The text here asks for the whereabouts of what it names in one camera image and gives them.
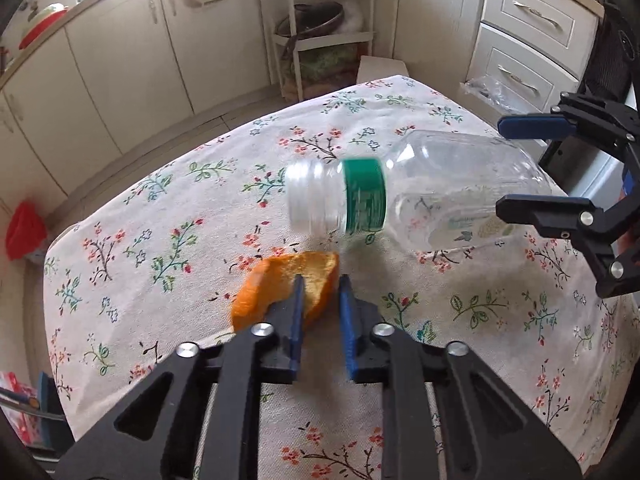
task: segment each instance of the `clear plastic bottle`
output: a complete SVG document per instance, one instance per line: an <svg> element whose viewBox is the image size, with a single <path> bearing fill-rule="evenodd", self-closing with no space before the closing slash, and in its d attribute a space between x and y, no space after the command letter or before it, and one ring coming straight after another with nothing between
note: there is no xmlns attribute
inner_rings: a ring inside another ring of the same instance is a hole
<svg viewBox="0 0 640 480"><path fill-rule="evenodd" d="M513 227L505 194L550 194L527 153L496 137L415 130L382 158L302 160L286 171L294 231L321 236L384 228L408 251L480 246Z"/></svg>

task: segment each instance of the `silver screw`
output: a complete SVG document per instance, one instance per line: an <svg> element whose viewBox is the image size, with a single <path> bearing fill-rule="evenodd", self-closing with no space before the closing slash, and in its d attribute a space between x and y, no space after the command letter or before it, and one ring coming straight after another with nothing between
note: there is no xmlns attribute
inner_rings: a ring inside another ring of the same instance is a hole
<svg viewBox="0 0 640 480"><path fill-rule="evenodd" d="M609 272L611 272L611 275L618 280L622 278L622 274L625 272L625 267L623 267L620 262L613 262Z"/></svg>
<svg viewBox="0 0 640 480"><path fill-rule="evenodd" d="M393 327L393 325L389 325L389 323L378 323L377 325L373 326L373 333L382 337L392 335L392 333L395 331L396 329Z"/></svg>
<svg viewBox="0 0 640 480"><path fill-rule="evenodd" d="M194 357L198 352L200 351L200 348L198 348L198 345L196 345L196 343L191 343L191 342L185 342L185 343L180 343L176 348L175 348L175 353L177 353L180 357Z"/></svg>
<svg viewBox="0 0 640 480"><path fill-rule="evenodd" d="M580 213L580 222L582 222L584 225L593 224L593 215L588 211L583 211L582 213Z"/></svg>
<svg viewBox="0 0 640 480"><path fill-rule="evenodd" d="M469 347L460 341L454 341L447 345L447 354L462 357L469 353Z"/></svg>
<svg viewBox="0 0 640 480"><path fill-rule="evenodd" d="M251 327L251 333L258 337L267 337L273 334L273 325L269 323L256 323Z"/></svg>

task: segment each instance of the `white plastic shelf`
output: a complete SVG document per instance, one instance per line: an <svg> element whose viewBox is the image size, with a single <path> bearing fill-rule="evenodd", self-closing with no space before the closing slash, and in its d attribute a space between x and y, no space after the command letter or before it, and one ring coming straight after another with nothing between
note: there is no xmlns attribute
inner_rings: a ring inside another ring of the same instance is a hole
<svg viewBox="0 0 640 480"><path fill-rule="evenodd" d="M323 46L342 45L346 43L365 43L373 40L373 32L356 32L354 34L330 34L328 36L318 36L317 38L308 38L307 40L298 40L296 42L296 51L312 50ZM289 38L273 35L273 41L281 46L285 46Z"/></svg>

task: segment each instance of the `white tablecloth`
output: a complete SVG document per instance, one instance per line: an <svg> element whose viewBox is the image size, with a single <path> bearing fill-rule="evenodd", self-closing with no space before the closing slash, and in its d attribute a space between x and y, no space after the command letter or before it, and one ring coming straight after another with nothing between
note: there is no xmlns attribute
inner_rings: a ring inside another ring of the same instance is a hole
<svg viewBox="0 0 640 480"><path fill-rule="evenodd" d="M324 249L340 252L358 297L418 340L468 342L583 468L598 460L638 357L640 317L627 298L596 297L570 243L523 228L489 246L406 254L383 232L318 246L289 231L287 164L375 155L416 128L497 135L395 76L241 126L61 236L47 254L44 307L76 438L181 341L228 337L231 301L260 257ZM264 387L260 478L380 477L380 389L349 383L339 341L327 312L306 334L300 380Z"/></svg>

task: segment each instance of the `tile floor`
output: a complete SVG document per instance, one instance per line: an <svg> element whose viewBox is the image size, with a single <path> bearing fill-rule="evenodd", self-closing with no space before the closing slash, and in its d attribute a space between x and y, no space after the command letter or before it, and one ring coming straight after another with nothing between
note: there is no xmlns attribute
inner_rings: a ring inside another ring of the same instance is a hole
<svg viewBox="0 0 640 480"><path fill-rule="evenodd" d="M109 200L153 170L171 162L174 158L190 152L197 146L215 139L242 124L286 107L287 103L281 97L264 99L201 124L193 130L159 146L92 190L61 221L57 222L57 225L52 226L53 234L57 236L65 228L87 218ZM31 384L37 384L36 380L41 370L48 374L51 373L44 327L42 281L42 271L36 266L27 264L24 277L23 311L24 336Z"/></svg>

